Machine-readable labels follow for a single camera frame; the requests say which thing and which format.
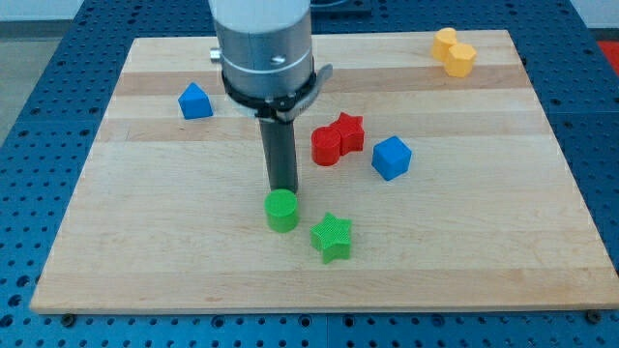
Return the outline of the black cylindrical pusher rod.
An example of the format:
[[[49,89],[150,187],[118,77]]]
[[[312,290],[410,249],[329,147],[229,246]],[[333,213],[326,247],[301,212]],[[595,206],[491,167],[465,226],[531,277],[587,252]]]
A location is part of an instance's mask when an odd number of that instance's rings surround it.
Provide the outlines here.
[[[270,189],[298,190],[293,123],[259,121]]]

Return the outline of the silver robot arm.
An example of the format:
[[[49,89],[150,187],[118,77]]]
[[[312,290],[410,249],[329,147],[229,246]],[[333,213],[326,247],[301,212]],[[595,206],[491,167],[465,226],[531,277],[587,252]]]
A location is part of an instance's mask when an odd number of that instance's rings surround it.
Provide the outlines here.
[[[333,66],[314,66],[310,0],[209,0],[225,93],[259,121],[270,188],[298,189],[294,121]]]

